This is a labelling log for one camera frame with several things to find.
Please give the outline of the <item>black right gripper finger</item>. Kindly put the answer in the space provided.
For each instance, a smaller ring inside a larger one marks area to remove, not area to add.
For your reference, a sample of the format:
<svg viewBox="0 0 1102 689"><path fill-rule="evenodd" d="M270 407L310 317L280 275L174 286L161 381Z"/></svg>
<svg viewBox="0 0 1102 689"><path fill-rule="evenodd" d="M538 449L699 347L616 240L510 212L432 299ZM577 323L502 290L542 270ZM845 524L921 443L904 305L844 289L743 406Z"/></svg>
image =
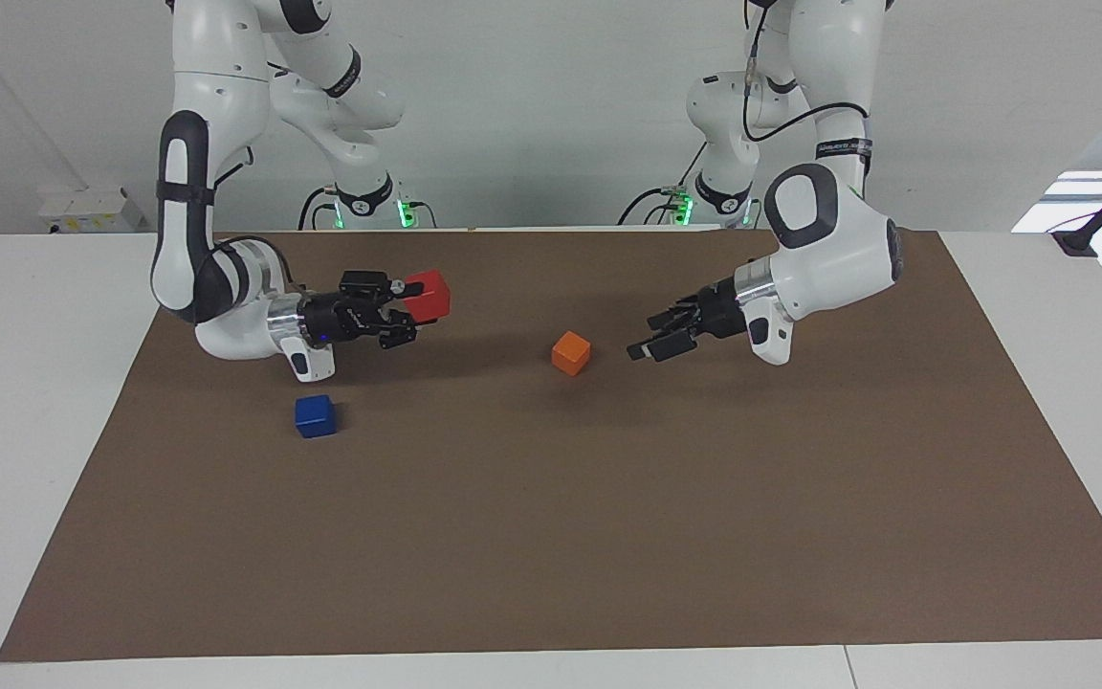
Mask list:
<svg viewBox="0 0 1102 689"><path fill-rule="evenodd" d="M355 300L412 300L423 294L423 282L390 278L383 271L344 271L341 294Z"/></svg>
<svg viewBox="0 0 1102 689"><path fill-rule="evenodd" d="M370 320L364 326L364 335L376 340L381 349L402 347L415 340L417 323L410 317Z"/></svg>

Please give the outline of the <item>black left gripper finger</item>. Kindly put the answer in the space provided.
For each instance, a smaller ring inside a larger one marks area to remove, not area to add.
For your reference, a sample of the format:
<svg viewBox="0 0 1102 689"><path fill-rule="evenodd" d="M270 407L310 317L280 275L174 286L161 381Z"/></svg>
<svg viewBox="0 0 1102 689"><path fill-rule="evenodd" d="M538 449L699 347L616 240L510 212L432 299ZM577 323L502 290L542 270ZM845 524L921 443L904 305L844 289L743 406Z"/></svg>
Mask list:
<svg viewBox="0 0 1102 689"><path fill-rule="evenodd" d="M690 330L674 330L671 332L657 333L651 340L645 340L631 344L627 347L627 356L630 360L652 359L665 362L666 359L682 356L691 349L696 349L695 336Z"/></svg>
<svg viewBox="0 0 1102 689"><path fill-rule="evenodd" d="M673 305L649 317L650 331L699 331L701 308L699 297L685 297Z"/></svg>

